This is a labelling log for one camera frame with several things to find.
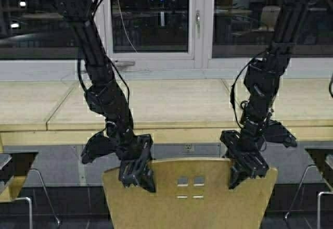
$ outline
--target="chair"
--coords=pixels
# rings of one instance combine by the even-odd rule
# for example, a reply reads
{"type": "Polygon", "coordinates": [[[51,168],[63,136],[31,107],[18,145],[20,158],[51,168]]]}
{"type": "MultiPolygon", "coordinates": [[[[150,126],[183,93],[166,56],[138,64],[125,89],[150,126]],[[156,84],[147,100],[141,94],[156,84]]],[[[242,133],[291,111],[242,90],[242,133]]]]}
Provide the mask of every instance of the chair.
{"type": "MultiPolygon", "coordinates": [[[[233,36],[235,37],[241,37],[244,36],[248,33],[267,33],[267,32],[274,32],[275,29],[275,24],[277,22],[279,13],[280,13],[281,8],[279,6],[265,6],[262,9],[261,13],[261,19],[259,21],[259,27],[256,29],[250,29],[246,31],[239,31],[239,32],[234,32],[233,36]]],[[[255,22],[258,22],[255,19],[248,18],[248,17],[243,17],[245,19],[249,19],[255,22]]]]}
{"type": "Polygon", "coordinates": [[[15,201],[24,200],[29,204],[29,228],[33,229],[33,221],[32,221],[32,200],[29,197],[18,197],[24,183],[27,179],[27,175],[29,172],[36,172],[41,180],[44,192],[46,194],[47,200],[49,202],[49,205],[52,209],[53,215],[55,217],[55,220],[57,222],[57,225],[60,225],[60,220],[55,214],[55,211],[53,209],[51,200],[49,198],[49,195],[47,193],[44,180],[42,178],[42,175],[39,170],[37,169],[30,169],[33,161],[35,160],[37,153],[36,152],[28,152],[28,153],[18,153],[18,154],[10,154],[12,157],[12,161],[14,164],[14,176],[10,179],[8,185],[3,190],[3,192],[0,193],[0,203],[10,203],[15,201]]]}
{"type": "Polygon", "coordinates": [[[303,186],[304,180],[311,168],[318,168],[319,172],[321,173],[325,183],[327,184],[328,188],[331,190],[330,192],[320,192],[317,195],[317,229],[321,229],[321,200],[324,195],[333,195],[333,149],[320,149],[320,148],[308,148],[306,151],[309,153],[311,158],[314,161],[314,164],[308,165],[305,169],[301,182],[298,186],[297,192],[293,198],[291,206],[286,213],[284,219],[287,223],[288,228],[290,225],[288,223],[288,218],[291,214],[291,211],[294,207],[296,199],[300,193],[300,190],[303,186]]]}
{"type": "Polygon", "coordinates": [[[277,179],[245,180],[228,189],[232,162],[222,158],[156,160],[156,193],[124,188],[119,168],[103,174],[103,186],[115,229],[191,228],[258,229],[277,179]]]}

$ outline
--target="black robotic arm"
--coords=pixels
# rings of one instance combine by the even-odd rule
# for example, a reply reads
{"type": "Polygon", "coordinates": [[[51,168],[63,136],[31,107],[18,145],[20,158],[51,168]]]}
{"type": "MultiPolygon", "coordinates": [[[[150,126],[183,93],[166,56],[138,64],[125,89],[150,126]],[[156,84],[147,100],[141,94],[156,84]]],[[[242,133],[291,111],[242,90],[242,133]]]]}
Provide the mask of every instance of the black robotic arm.
{"type": "Polygon", "coordinates": [[[87,164],[115,152],[121,160],[119,180],[124,186],[133,184],[155,192],[153,172],[147,166],[151,159],[151,136],[134,134],[128,100],[116,81],[114,64],[106,54],[94,22],[102,1],[41,0],[44,5],[52,6],[71,25],[92,82],[87,89],[78,69],[85,99],[90,110],[103,115],[106,120],[105,129],[95,134],[85,146],[82,162],[87,164]]]}
{"type": "MultiPolygon", "coordinates": [[[[269,167],[260,154],[264,142],[297,145],[296,138],[280,123],[271,120],[272,105],[277,95],[280,77],[285,73],[308,9],[319,0],[281,0],[273,39],[262,53],[262,60],[253,58],[248,64],[244,85],[250,98],[242,102],[240,133],[223,131],[221,141],[227,146],[227,157],[234,159],[230,188],[246,178],[263,177],[269,167]]],[[[230,96],[235,108],[235,84],[230,96]]]]}

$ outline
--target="metal chair leg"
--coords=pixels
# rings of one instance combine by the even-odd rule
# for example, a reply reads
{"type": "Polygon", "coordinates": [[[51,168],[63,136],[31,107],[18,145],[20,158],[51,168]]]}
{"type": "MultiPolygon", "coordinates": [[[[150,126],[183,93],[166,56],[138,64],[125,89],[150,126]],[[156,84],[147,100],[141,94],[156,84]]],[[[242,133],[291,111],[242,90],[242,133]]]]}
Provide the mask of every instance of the metal chair leg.
{"type": "Polygon", "coordinates": [[[32,229],[32,200],[29,197],[21,197],[21,198],[17,198],[15,199],[15,201],[17,200],[25,200],[26,202],[28,202],[29,204],[29,228],[32,229]]]}
{"type": "Polygon", "coordinates": [[[321,199],[323,195],[333,195],[332,192],[321,192],[318,194],[318,203],[317,203],[317,229],[321,229],[321,199]]]}
{"type": "Polygon", "coordinates": [[[40,173],[40,171],[39,171],[38,169],[35,169],[35,168],[30,169],[30,171],[34,171],[34,172],[36,172],[36,173],[38,174],[38,176],[39,176],[39,178],[40,178],[40,180],[41,180],[41,183],[42,183],[42,185],[43,185],[43,189],[44,189],[45,195],[46,195],[46,197],[47,197],[48,203],[49,203],[49,205],[50,205],[50,207],[51,207],[51,210],[52,210],[53,216],[54,216],[54,218],[55,218],[55,220],[56,220],[56,222],[57,222],[57,226],[59,227],[61,222],[60,222],[59,218],[57,217],[56,212],[54,211],[54,208],[53,208],[53,205],[52,205],[51,199],[50,199],[50,197],[49,197],[49,195],[48,195],[48,192],[47,192],[47,190],[46,190],[46,186],[45,186],[45,183],[44,183],[44,180],[43,180],[42,174],[40,173]]]}
{"type": "Polygon", "coordinates": [[[305,177],[306,177],[306,175],[307,175],[307,173],[308,173],[308,171],[309,171],[310,168],[316,168],[316,167],[317,167],[317,166],[316,166],[315,164],[310,164],[310,165],[308,165],[308,167],[306,168],[306,170],[305,170],[304,173],[303,173],[303,176],[302,176],[301,182],[300,182],[300,184],[299,184],[299,186],[298,186],[297,192],[296,192],[296,194],[295,194],[295,196],[294,196],[294,198],[293,198],[293,200],[292,200],[292,203],[291,203],[291,205],[290,205],[290,207],[289,207],[289,209],[288,209],[288,212],[287,212],[286,215],[284,216],[284,220],[285,220],[285,222],[286,222],[288,228],[290,228],[290,226],[289,226],[289,224],[288,224],[288,218],[289,218],[289,215],[290,215],[290,213],[291,213],[291,210],[293,209],[293,207],[294,207],[294,205],[295,205],[295,202],[296,202],[296,199],[297,199],[297,197],[298,197],[298,195],[299,195],[299,192],[301,191],[301,188],[302,188],[302,186],[303,186],[303,183],[304,183],[305,177]]]}

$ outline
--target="electrical outlet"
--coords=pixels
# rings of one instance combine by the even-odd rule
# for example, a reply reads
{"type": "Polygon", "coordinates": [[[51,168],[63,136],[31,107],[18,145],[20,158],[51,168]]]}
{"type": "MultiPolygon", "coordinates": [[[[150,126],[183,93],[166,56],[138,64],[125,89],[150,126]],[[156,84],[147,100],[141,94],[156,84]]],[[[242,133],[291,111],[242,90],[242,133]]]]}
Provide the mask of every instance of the electrical outlet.
{"type": "Polygon", "coordinates": [[[194,151],[195,151],[194,145],[186,144],[184,146],[184,152],[194,152],[194,151]]]}

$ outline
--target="window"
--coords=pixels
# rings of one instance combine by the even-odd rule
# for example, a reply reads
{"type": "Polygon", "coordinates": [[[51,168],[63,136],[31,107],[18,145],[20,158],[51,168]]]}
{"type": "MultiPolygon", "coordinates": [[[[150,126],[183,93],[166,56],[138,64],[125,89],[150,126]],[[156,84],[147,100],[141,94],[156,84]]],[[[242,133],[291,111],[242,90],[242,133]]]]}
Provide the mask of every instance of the window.
{"type": "MultiPolygon", "coordinates": [[[[265,50],[279,12],[280,0],[215,0],[212,57],[248,57],[265,50]]],[[[310,9],[294,53],[333,55],[333,0],[310,9]]]]}
{"type": "Polygon", "coordinates": [[[0,0],[0,59],[76,57],[69,25],[57,13],[36,11],[38,0],[0,0]]]}
{"type": "Polygon", "coordinates": [[[111,0],[111,10],[114,53],[188,52],[189,0],[111,0]]]}

